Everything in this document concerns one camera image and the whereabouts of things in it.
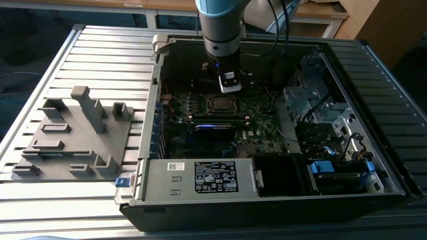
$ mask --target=white cable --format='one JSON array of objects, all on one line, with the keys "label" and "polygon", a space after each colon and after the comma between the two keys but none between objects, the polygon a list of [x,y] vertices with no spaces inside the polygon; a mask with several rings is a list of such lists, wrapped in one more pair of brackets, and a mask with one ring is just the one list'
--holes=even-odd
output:
[{"label": "white cable", "polygon": [[298,141],[288,138],[288,136],[280,131],[280,129],[278,129],[277,126],[273,126],[273,127],[274,127],[274,129],[277,130],[278,134],[280,134],[286,140],[289,140],[289,141],[292,141],[292,142],[294,142],[294,143],[300,143]]}]

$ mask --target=motherboard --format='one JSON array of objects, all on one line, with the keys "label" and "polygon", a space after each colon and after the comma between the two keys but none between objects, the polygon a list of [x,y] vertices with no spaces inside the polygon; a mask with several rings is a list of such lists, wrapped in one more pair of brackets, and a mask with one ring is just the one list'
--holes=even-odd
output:
[{"label": "motherboard", "polygon": [[224,94],[214,81],[189,79],[164,82],[161,93],[166,158],[246,158],[284,151],[266,88],[248,85]]}]

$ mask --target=wooden furniture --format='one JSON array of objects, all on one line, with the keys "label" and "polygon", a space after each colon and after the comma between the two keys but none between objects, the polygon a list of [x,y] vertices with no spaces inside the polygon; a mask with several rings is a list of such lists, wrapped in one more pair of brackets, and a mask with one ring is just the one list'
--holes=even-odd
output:
[{"label": "wooden furniture", "polygon": [[[158,15],[197,16],[194,0],[0,0],[0,7],[144,14],[150,29],[157,28]],[[297,8],[290,35],[333,38],[348,16],[328,3],[308,2]]]},{"label": "wooden furniture", "polygon": [[349,13],[334,38],[366,40],[390,68],[427,31],[425,0],[340,0]]},{"label": "wooden furniture", "polygon": [[[196,16],[197,7],[194,0],[146,0],[146,9],[153,9],[156,15]],[[292,18],[290,35],[304,37],[333,38],[348,19],[346,12],[334,11],[332,4],[308,2],[298,6]]]}]

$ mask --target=aluminum extrusion table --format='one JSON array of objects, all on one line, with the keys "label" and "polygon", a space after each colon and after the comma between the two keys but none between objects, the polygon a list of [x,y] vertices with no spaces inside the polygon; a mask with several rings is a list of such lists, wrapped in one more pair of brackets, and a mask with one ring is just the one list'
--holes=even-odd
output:
[{"label": "aluminum extrusion table", "polygon": [[[100,98],[102,106],[125,102],[134,108],[132,126],[126,140],[122,172],[136,170],[137,153],[144,122],[148,90],[152,76],[153,35],[193,35],[192,31],[149,30],[141,28],[76,25],[48,67],[44,77],[29,97],[17,119],[0,144],[0,239],[24,239],[34,236],[56,236],[72,239],[109,238],[172,238],[193,237],[249,237],[290,235],[301,238],[360,239],[378,234],[417,239],[427,227],[427,201],[420,200],[400,209],[376,212],[352,222],[294,225],[282,228],[245,228],[198,232],[138,232],[124,218],[114,204],[113,182],[49,182],[20,183],[10,181],[13,165],[20,160],[44,113],[37,110],[44,98],[64,98],[68,105],[77,105],[69,98],[74,85],[90,88],[89,96]],[[266,38],[250,35],[252,38]],[[314,38],[293,40],[325,41]],[[413,123],[425,120],[416,109],[410,97],[376,58],[369,47],[356,41],[326,40],[353,83],[365,97],[377,104],[376,114],[386,121],[389,129],[401,129],[396,136],[409,140],[409,132],[416,131]],[[404,113],[416,111],[413,118]],[[401,150],[408,159],[417,185],[427,189],[427,156],[424,155],[424,132],[419,141],[408,141],[410,151]]]}]

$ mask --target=cable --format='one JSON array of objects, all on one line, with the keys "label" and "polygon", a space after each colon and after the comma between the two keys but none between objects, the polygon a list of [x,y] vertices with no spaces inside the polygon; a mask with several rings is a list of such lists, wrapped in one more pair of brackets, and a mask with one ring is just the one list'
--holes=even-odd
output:
[{"label": "cable", "polygon": [[288,14],[286,4],[285,4],[284,0],[280,0],[280,2],[281,2],[284,19],[285,19],[284,43],[282,43],[282,49],[281,49],[280,55],[276,58],[274,63],[270,65],[270,69],[273,69],[274,66],[280,63],[280,60],[281,60],[281,58],[285,54],[286,48],[288,48],[288,40],[289,40],[289,14]]},{"label": "cable", "polygon": [[328,100],[330,94],[326,93],[326,95],[324,95],[324,97],[318,100],[318,102],[316,103],[316,105],[312,107],[312,109],[308,110],[308,112],[305,113],[305,115],[301,117],[301,122],[304,122],[305,118],[317,110],[317,108],[325,103],[325,101]]},{"label": "cable", "polygon": [[200,12],[197,11],[197,17],[194,18],[194,34],[198,37],[198,16]]},{"label": "cable", "polygon": [[270,105],[269,105],[269,110],[273,110],[273,102],[274,102],[274,97],[277,95],[278,92],[276,92],[272,97],[270,97]]},{"label": "cable", "polygon": [[272,94],[269,93],[269,91],[268,91],[268,89],[266,89],[265,86],[264,86],[264,88],[265,88],[265,91],[266,91],[266,93],[268,93],[268,96],[269,96],[270,98],[273,98],[273,96],[272,96]]},{"label": "cable", "polygon": [[273,4],[272,4],[272,1],[266,0],[266,2],[268,2],[268,5],[269,5],[269,8],[270,8],[272,15],[273,15],[273,20],[274,20],[274,38],[273,38],[273,43],[272,43],[272,46],[270,46],[268,52],[265,52],[264,54],[256,54],[256,53],[249,53],[249,52],[241,51],[240,53],[244,54],[244,55],[256,56],[256,57],[265,57],[273,52],[273,50],[274,50],[274,48],[277,46],[277,41],[278,41],[278,19],[277,19],[277,15],[276,15],[276,11],[274,11],[274,7],[273,7]]},{"label": "cable", "polygon": [[22,104],[25,103],[25,101],[4,101],[0,99],[0,103],[5,103],[5,104]]},{"label": "cable", "polygon": [[346,152],[349,143],[350,143],[353,137],[356,137],[356,136],[358,136],[358,135],[360,135],[360,133],[353,132],[353,133],[349,135],[349,137],[346,138],[345,143],[344,143],[344,147],[342,147],[342,150],[341,150],[340,158],[338,158],[341,161],[344,161],[345,152]]},{"label": "cable", "polygon": [[37,76],[42,77],[42,75],[40,73],[36,73],[36,72],[17,71],[17,72],[10,72],[10,73],[6,73],[6,74],[1,75],[0,78],[10,76],[13,74],[30,74],[30,75],[37,75]]},{"label": "cable", "polygon": [[288,136],[284,135],[284,133],[282,133],[282,132],[280,131],[280,129],[277,128],[277,126],[273,126],[273,127],[274,127],[274,129],[277,130],[277,132],[278,132],[278,134],[281,135],[281,137],[284,137],[286,140],[289,140],[289,141],[292,141],[292,142],[294,142],[294,143],[300,143],[298,141],[288,138]]},{"label": "cable", "polygon": [[358,140],[358,144],[362,148],[358,151],[357,155],[352,158],[352,161],[357,160],[361,154],[366,152],[366,146],[362,144],[361,140]]}]

